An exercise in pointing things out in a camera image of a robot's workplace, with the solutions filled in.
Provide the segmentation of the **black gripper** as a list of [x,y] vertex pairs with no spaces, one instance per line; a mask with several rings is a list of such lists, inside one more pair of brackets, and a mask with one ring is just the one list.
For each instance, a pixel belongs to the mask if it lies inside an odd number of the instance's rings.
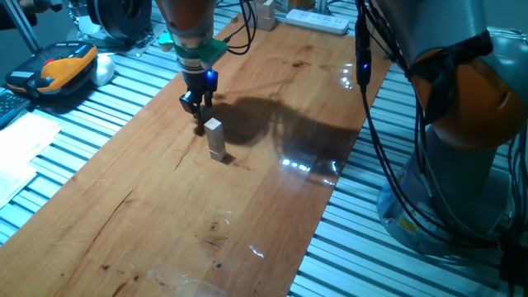
[[187,92],[180,96],[179,102],[185,112],[201,120],[201,102],[204,95],[205,106],[213,106],[212,99],[217,91],[219,74],[213,69],[206,69],[200,73],[182,73]]

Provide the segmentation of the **person left hand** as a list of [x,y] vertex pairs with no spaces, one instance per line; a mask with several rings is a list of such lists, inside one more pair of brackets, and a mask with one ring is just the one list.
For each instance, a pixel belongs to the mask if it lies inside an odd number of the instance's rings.
[[19,0],[18,4],[25,14],[38,14],[48,10],[58,12],[63,8],[62,0]]

